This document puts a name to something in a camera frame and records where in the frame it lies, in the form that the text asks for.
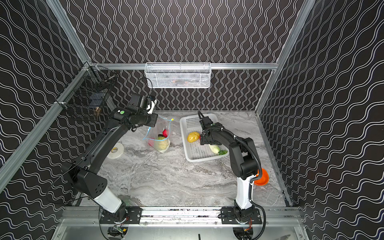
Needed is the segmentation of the white daikon radish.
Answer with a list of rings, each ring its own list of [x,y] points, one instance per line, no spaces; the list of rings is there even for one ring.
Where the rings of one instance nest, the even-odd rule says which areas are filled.
[[[213,154],[218,156],[225,155],[227,153],[226,150],[221,150],[218,145],[209,145],[209,148]]]

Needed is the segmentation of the clear zip top bag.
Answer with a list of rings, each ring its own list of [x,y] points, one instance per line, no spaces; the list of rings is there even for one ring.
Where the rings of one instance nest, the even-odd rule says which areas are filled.
[[[163,130],[167,130],[169,133],[167,138],[169,139],[170,144],[171,144],[170,138],[171,138],[171,133],[172,133],[173,121],[174,121],[173,118],[167,119],[167,118],[164,118],[162,116],[158,116],[156,125],[154,127],[149,127],[146,136],[143,138],[143,141],[146,142],[147,145],[148,145],[148,140],[153,140],[155,142],[155,140],[158,138],[158,136],[163,137],[163,135],[162,135]]]

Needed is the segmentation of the red apple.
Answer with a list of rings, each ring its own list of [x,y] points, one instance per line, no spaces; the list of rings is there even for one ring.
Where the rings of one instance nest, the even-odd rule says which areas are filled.
[[[148,140],[148,145],[154,148],[155,143],[153,140]]]

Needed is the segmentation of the green cabbage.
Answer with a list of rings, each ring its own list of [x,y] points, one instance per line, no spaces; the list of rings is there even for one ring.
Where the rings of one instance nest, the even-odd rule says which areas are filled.
[[[154,148],[160,152],[165,153],[170,146],[170,141],[168,138],[158,136],[158,138],[155,140]]]

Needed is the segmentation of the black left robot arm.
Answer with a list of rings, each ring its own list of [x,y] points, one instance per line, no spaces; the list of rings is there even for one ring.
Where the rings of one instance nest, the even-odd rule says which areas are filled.
[[[132,94],[128,105],[115,108],[102,131],[86,148],[85,152],[62,167],[63,177],[68,178],[72,187],[95,201],[110,214],[122,213],[124,203],[108,188],[108,180],[98,172],[120,138],[137,128],[156,125],[158,115],[154,113],[157,100],[154,96]]]

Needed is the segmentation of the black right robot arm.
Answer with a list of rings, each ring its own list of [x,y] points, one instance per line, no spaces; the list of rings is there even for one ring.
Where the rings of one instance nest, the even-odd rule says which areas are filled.
[[[231,169],[237,177],[237,196],[234,202],[233,215],[229,217],[225,214],[224,217],[240,224],[248,224],[248,228],[243,230],[243,238],[258,240],[265,231],[267,216],[265,209],[253,201],[254,182],[263,177],[262,164],[254,141],[251,138],[235,135],[221,123],[214,123],[201,112],[198,112],[198,116],[203,130],[201,145],[225,146],[229,152]],[[253,217],[256,216],[256,213],[263,215],[262,228],[256,236],[251,237],[247,231],[252,229]]]

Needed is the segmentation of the white plastic basket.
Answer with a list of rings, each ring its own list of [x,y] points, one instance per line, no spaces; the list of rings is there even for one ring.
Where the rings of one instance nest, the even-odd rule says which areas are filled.
[[[203,130],[201,118],[201,115],[191,115],[180,119],[186,160],[197,163],[228,157],[228,148],[218,143],[210,144],[208,138],[203,136],[206,131]]]

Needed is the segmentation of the white tape roll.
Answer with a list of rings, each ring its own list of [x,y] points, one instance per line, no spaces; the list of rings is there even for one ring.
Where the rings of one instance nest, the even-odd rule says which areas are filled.
[[[107,158],[117,159],[124,153],[124,145],[122,143],[116,143],[115,146],[108,153]]]

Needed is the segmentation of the orange plastic bowl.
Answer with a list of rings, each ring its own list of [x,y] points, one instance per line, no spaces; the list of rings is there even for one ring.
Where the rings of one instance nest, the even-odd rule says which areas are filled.
[[[258,180],[254,181],[254,185],[256,186],[265,186],[266,184],[269,183],[270,177],[268,172],[262,168],[262,177]]]

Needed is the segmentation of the clear wall basket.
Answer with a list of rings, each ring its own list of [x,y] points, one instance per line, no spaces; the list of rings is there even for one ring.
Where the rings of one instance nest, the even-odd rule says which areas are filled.
[[[144,72],[154,89],[206,89],[211,86],[209,62],[148,62]]]

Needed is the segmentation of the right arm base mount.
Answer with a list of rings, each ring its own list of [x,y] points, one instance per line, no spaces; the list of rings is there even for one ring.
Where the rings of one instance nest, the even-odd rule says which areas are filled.
[[[250,220],[252,224],[260,225],[262,223],[260,211],[255,207],[245,210],[238,207],[223,207],[218,218],[221,219],[223,225],[248,224]]]

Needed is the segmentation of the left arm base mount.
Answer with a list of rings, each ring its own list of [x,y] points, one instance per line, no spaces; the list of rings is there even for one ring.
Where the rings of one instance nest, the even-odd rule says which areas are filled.
[[[103,210],[100,216],[101,224],[139,224],[143,209],[140,207],[122,208],[114,214]]]

